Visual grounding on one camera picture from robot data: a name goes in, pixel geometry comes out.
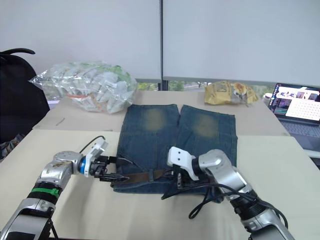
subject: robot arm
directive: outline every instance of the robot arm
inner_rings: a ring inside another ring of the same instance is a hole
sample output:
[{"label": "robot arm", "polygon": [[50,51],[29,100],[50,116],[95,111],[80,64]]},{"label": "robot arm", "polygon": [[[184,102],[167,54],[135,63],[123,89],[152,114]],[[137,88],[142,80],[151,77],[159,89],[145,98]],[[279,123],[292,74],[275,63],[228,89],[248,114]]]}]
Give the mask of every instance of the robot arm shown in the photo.
[{"label": "robot arm", "polygon": [[[232,166],[227,155],[219,149],[210,150],[195,158],[187,151],[172,147],[167,164],[180,166],[194,181],[199,180],[199,176],[205,173],[213,177],[217,184],[228,186],[239,193],[258,197],[250,184]],[[220,187],[220,190],[223,193],[231,192],[224,187]],[[240,216],[244,228],[251,233],[252,240],[294,240],[272,209],[236,194],[227,198],[234,207],[235,213]]]},{"label": "robot arm", "polygon": [[105,161],[97,160],[107,145],[104,139],[97,140],[86,156],[74,151],[57,153],[4,226],[0,240],[47,240],[53,226],[51,217],[56,203],[72,174],[92,175],[101,181],[123,179],[118,174],[106,174],[108,157]]}]

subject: blue jeans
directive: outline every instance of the blue jeans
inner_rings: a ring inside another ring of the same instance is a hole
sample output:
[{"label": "blue jeans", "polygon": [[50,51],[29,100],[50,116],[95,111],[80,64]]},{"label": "blue jeans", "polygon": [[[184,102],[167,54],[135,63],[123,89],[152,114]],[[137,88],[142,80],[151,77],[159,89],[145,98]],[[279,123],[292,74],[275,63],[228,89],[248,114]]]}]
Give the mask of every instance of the blue jeans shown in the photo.
[{"label": "blue jeans", "polygon": [[[116,164],[119,174],[149,173],[149,181],[114,185],[120,193],[163,194],[171,185],[167,178],[153,179],[155,170],[169,169],[169,149],[177,146],[198,157],[211,149],[221,149],[236,165],[235,116],[184,105],[132,105],[125,115],[118,143]],[[191,191],[204,193],[203,189]]]}]

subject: black cable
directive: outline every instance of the black cable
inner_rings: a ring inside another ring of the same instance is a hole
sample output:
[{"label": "black cable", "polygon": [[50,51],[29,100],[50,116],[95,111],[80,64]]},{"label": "black cable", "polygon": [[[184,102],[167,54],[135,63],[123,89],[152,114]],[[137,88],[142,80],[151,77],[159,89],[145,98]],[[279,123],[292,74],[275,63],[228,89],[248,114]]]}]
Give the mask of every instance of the black cable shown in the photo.
[{"label": "black cable", "polygon": [[84,148],[82,148],[79,153],[81,154],[94,140],[96,140],[96,139],[98,139],[98,138],[103,138],[104,140],[106,140],[106,138],[105,138],[104,136],[102,136],[102,135],[96,136],[96,137],[95,137],[94,139],[92,139],[87,145],[85,145]]},{"label": "black cable", "polygon": [[148,172],[148,169],[144,169],[143,167],[141,167],[138,163],[134,162],[134,161],[131,161],[129,159],[126,159],[125,157],[117,157],[117,159],[120,159],[120,160],[124,160],[132,165],[135,165],[137,168],[139,168],[140,170],[142,170],[143,172]]},{"label": "black cable", "polygon": [[163,196],[161,197],[161,200],[164,200],[164,199],[167,199],[167,198],[170,198],[171,196],[168,196],[168,193],[170,192],[172,186],[175,184],[176,180],[173,179],[168,187],[168,189],[165,191],[165,193],[163,194]]},{"label": "black cable", "polygon": [[[204,198],[203,198],[203,200],[202,200],[202,203],[207,200],[207,197],[208,197],[209,194],[211,194],[211,193],[212,193],[212,188],[211,188],[211,187],[208,187],[207,190],[206,190],[206,193],[205,193],[205,195],[204,195]],[[200,210],[202,209],[202,207],[203,207],[204,205],[201,205],[201,206],[200,206],[200,204],[199,204],[198,206],[196,206],[196,207],[189,213],[189,216],[188,216],[189,219],[194,219],[194,218],[198,215],[198,213],[200,212]]]},{"label": "black cable", "polygon": [[56,229],[55,229],[54,224],[52,224],[51,230],[52,230],[52,233],[53,233],[53,235],[54,235],[54,239],[55,239],[55,240],[59,240],[59,237],[58,237],[58,234],[57,234],[57,231],[56,231]]},{"label": "black cable", "polygon": [[251,202],[256,202],[257,204],[261,205],[261,206],[264,206],[266,208],[269,208],[269,209],[272,209],[275,214],[277,216],[281,216],[281,218],[283,219],[284,221],[284,225],[286,228],[288,228],[288,221],[285,217],[285,215],[280,211],[278,210],[277,208],[275,208],[272,204],[266,202],[266,201],[263,201],[255,196],[252,196],[250,195],[249,193],[242,193],[242,192],[238,192],[236,191],[235,189],[227,186],[227,185],[224,185],[224,184],[219,184],[219,183],[204,183],[204,184],[198,184],[198,185],[195,185],[195,186],[190,186],[190,187],[186,187],[186,188],[183,188],[183,189],[179,189],[177,190],[176,192],[172,193],[172,194],[168,194],[169,191],[167,191],[162,197],[161,199],[164,200],[164,199],[167,199],[167,198],[170,198],[172,196],[175,196],[175,195],[178,195],[178,194],[181,194],[181,193],[184,193],[186,191],[189,191],[189,190],[193,190],[193,189],[199,189],[199,188],[204,188],[204,187],[218,187],[218,188],[225,188],[225,189],[228,189],[230,190],[230,192],[226,192],[226,193],[222,193],[222,194],[219,194],[217,196],[214,196],[214,197],[211,197],[207,200],[203,200],[200,204],[198,204],[189,214],[189,216],[192,216],[195,212],[198,212],[201,210],[201,208],[203,207],[203,205],[207,204],[207,203],[210,203],[218,198],[221,198],[221,197],[225,197],[225,196],[230,196],[230,195],[238,195],[240,197],[243,197],[245,199],[247,199],[248,201],[251,201]]}]

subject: snack bag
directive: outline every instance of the snack bag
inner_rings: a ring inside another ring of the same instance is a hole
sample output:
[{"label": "snack bag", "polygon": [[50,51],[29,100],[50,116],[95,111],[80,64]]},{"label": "snack bag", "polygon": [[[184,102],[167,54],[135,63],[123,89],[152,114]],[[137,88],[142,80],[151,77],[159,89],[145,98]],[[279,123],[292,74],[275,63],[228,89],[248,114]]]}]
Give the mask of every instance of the snack bag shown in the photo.
[{"label": "snack bag", "polygon": [[56,64],[29,82],[46,96],[68,96],[89,112],[110,114],[132,105],[138,87],[121,66],[102,61]]},{"label": "snack bag", "polygon": [[240,82],[217,81],[205,87],[204,102],[207,104],[250,104],[258,99],[251,87]]}]

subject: table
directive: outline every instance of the table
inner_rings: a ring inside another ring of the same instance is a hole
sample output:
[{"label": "table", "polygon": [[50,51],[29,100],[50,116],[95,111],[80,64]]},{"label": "table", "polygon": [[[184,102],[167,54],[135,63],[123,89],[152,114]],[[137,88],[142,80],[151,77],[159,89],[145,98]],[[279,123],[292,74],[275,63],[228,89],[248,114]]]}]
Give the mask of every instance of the table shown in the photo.
[{"label": "table", "polygon": [[[115,156],[118,132],[32,130],[0,164],[0,229],[25,198],[55,153],[79,151],[97,135]],[[320,172],[290,136],[238,136],[237,165],[259,196],[287,217],[299,239],[320,236]],[[83,175],[71,177],[53,215],[62,238],[95,240],[244,240],[249,234],[225,200],[203,207],[194,220],[189,212],[201,196],[160,200],[159,194],[113,192],[107,182]]]},{"label": "table", "polygon": [[[138,91],[134,103],[138,105],[177,104],[179,109],[185,104],[208,111],[232,114],[236,119],[237,135],[289,136],[287,130],[262,100],[246,106],[244,104],[209,105],[204,103],[204,99],[204,92]],[[87,112],[65,97],[34,126],[34,129],[120,132],[125,114],[125,110],[114,114]]]}]

